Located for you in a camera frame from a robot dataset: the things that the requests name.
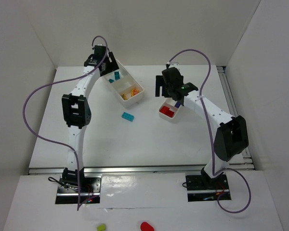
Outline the small teal lego brick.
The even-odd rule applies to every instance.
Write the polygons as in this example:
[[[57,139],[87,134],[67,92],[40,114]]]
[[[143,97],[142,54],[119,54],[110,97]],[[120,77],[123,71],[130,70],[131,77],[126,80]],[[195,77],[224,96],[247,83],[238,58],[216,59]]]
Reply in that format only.
[[[120,79],[120,73],[119,72],[114,72],[115,80]]]

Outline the purple lego plate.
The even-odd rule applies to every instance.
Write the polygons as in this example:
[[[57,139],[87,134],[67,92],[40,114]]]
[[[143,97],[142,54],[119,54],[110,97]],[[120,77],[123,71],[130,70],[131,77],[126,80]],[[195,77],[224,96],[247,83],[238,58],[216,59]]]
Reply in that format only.
[[[180,102],[176,102],[176,104],[174,105],[175,108],[180,108],[181,103]]]

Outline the red sloped lego brick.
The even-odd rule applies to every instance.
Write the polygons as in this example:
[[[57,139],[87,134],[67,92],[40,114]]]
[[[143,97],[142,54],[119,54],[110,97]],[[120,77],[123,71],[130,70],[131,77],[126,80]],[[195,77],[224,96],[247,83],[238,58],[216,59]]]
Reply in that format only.
[[[169,112],[170,112],[170,109],[169,107],[166,107],[166,106],[163,106],[160,110],[159,110],[160,113],[164,114],[164,115],[168,115]]]

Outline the white divided container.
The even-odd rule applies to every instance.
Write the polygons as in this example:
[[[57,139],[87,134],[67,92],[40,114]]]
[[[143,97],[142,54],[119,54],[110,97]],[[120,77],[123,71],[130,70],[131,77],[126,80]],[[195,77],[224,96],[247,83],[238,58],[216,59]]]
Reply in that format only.
[[[118,101],[123,107],[129,108],[130,106],[138,103],[144,96],[144,88],[140,83],[128,72],[128,70],[122,65],[122,63],[117,60],[119,69],[114,72],[120,73],[120,79],[115,80],[114,72],[111,72],[105,76],[102,76],[102,80],[109,88],[109,90],[114,94]],[[113,79],[115,82],[110,83],[108,80]],[[131,96],[131,90],[137,88],[139,93],[135,96]],[[122,94],[126,94],[128,99],[123,100]]]
[[[176,123],[179,120],[182,107],[179,102],[174,101],[172,98],[167,98],[159,108],[158,115],[170,123]]]

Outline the red curved lego brick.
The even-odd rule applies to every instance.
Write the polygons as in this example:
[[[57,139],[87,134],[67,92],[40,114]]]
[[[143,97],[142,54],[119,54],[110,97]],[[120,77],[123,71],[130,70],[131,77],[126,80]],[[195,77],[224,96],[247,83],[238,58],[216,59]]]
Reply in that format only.
[[[173,112],[169,109],[165,111],[165,115],[170,117],[170,118],[173,118],[174,114],[175,114],[175,112]]]

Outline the multicolour lego tower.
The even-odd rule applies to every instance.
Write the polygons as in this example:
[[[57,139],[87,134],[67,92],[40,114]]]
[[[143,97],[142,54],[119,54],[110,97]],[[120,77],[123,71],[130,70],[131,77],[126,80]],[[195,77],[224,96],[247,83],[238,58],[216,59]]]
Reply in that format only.
[[[134,88],[131,90],[131,96],[135,96],[139,93],[139,90],[137,88]]]

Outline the orange lego brick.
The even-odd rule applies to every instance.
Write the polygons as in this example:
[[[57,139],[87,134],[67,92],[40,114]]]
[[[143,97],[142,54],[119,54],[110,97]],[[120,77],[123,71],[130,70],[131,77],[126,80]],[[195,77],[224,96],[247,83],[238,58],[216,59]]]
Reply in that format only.
[[[127,100],[128,99],[126,94],[122,94],[121,97],[123,98],[123,100]]]

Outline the long teal lego brick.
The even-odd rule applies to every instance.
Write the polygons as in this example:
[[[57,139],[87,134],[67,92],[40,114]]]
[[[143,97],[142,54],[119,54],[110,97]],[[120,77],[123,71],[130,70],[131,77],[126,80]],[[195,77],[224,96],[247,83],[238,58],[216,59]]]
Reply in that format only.
[[[134,116],[126,112],[124,112],[121,117],[130,122],[134,120]]]

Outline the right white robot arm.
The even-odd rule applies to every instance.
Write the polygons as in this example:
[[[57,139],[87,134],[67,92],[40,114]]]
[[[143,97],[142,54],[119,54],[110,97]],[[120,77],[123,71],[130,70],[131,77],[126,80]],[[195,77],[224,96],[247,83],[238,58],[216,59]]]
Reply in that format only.
[[[249,145],[246,120],[233,116],[211,102],[203,95],[203,87],[191,82],[184,83],[184,77],[176,67],[167,67],[156,76],[155,96],[171,98],[207,122],[211,160],[201,170],[205,184],[215,182],[224,171],[227,163]]]

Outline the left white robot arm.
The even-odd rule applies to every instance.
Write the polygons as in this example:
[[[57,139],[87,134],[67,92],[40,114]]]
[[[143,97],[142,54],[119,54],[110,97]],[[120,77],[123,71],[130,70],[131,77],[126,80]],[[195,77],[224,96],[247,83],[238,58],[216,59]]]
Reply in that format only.
[[[62,96],[63,116],[68,126],[68,145],[72,147],[72,150],[68,150],[67,167],[62,174],[65,187],[86,182],[83,163],[84,135],[92,117],[88,98],[101,76],[118,70],[114,55],[106,46],[98,44],[92,50],[93,53],[84,63],[85,77],[79,80],[69,94]]]

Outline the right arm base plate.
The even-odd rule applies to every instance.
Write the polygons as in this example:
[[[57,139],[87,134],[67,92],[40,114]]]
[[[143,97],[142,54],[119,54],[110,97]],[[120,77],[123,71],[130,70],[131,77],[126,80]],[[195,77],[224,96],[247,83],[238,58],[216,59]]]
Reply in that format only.
[[[222,174],[211,183],[205,182],[201,175],[186,175],[182,186],[187,190],[188,202],[231,200],[228,179]]]

